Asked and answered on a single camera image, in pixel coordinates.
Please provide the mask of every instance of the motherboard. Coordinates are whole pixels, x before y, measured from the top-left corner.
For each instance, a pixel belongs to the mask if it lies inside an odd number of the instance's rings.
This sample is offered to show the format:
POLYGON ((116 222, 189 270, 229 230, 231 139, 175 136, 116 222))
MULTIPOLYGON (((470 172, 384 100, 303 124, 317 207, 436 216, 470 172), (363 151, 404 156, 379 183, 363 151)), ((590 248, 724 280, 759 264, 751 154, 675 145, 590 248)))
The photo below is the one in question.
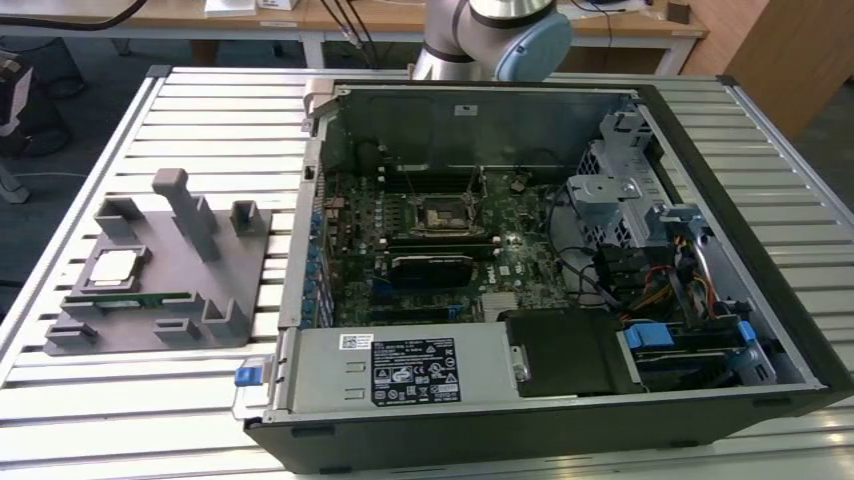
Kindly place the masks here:
POLYGON ((522 169, 332 174, 335 325, 483 322, 498 309, 567 306, 544 231, 556 189, 522 169))

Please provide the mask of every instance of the desk leg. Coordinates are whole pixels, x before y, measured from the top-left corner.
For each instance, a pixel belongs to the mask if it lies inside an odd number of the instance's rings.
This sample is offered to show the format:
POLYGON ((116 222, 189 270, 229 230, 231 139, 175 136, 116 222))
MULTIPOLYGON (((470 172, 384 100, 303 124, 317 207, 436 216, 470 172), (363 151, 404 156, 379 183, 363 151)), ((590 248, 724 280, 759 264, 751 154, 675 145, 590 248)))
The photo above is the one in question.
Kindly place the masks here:
POLYGON ((303 51, 305 52, 307 68, 325 68, 325 59, 323 58, 323 37, 323 32, 304 32, 299 36, 300 42, 303 42, 303 51))
POLYGON ((670 49, 664 52, 662 61, 655 69, 655 75, 679 75, 695 43, 696 38, 694 37, 672 39, 670 49))
POLYGON ((116 49, 116 53, 120 57, 127 57, 133 52, 131 51, 131 39, 129 38, 111 38, 112 48, 116 49))

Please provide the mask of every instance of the small label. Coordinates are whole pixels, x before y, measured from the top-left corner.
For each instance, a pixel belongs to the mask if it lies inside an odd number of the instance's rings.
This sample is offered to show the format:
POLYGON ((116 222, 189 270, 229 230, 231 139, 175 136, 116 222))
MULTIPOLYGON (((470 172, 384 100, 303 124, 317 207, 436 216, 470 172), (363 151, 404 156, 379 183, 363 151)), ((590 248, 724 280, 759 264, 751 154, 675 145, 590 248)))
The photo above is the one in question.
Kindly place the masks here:
POLYGON ((116 300, 115 302, 95 302, 100 308, 141 308, 141 304, 135 300, 116 300))
POLYGON ((456 117, 476 117, 478 106, 476 105, 455 105, 453 116, 456 117))
POLYGON ((675 30, 671 35, 674 37, 694 37, 694 38, 700 38, 703 36, 703 32, 692 32, 692 31, 684 31, 684 30, 675 30))
POLYGON ((371 401, 377 407, 459 402, 452 338, 373 342, 371 401))
POLYGON ((260 22, 261 27, 296 28, 296 22, 260 22))
POLYGON ((369 350, 373 341, 372 333, 343 334, 337 344, 340 350, 369 350))

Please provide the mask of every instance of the wooden desk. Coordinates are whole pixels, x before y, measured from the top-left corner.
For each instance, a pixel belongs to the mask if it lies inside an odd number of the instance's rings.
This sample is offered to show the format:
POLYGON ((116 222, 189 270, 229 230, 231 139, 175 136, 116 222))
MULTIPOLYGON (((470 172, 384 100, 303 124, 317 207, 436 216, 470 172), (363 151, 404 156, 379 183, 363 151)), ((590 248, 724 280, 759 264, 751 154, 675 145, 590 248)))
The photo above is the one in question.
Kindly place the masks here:
MULTIPOLYGON (((343 40, 337 25, 319 0, 307 0, 301 28, 315 32, 311 41, 343 40)), ((373 40, 392 42, 421 42, 424 30, 424 7, 399 5, 373 0, 353 3, 367 24, 373 40)), ((572 20, 575 47, 652 48, 666 51, 655 73, 678 75, 696 40, 706 36, 703 25, 690 25, 656 20, 638 13, 611 14, 612 40, 604 16, 572 20)))
MULTIPOLYGON (((2 0, 0 15, 97 22, 127 8, 132 0, 2 0)), ((121 25, 101 32, 63 32, 64 36, 105 38, 183 38, 224 40, 297 40, 308 68, 323 68, 323 43, 343 41, 337 25, 319 0, 301 0, 292 11, 259 9, 248 17, 204 18, 204 0, 149 0, 121 25)), ((421 42, 424 8, 375 0, 353 4, 377 42, 421 42)), ((656 73, 678 74, 694 43, 707 31, 699 23, 680 25, 639 13, 611 15, 614 38, 604 17, 572 21, 574 46, 666 50, 656 73)), ((57 35, 56 31, 2 27, 5 35, 57 35)))

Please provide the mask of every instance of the white box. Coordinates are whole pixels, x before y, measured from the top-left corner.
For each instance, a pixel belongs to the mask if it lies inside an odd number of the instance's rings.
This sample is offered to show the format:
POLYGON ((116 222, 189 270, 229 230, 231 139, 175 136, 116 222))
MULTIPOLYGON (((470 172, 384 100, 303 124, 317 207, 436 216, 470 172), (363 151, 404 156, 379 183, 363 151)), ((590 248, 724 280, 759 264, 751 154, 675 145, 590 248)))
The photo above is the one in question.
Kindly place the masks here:
POLYGON ((275 8, 276 10, 293 10, 299 0, 257 0, 260 8, 275 8))
POLYGON ((205 17, 243 17, 255 15, 255 0, 205 0, 205 17))

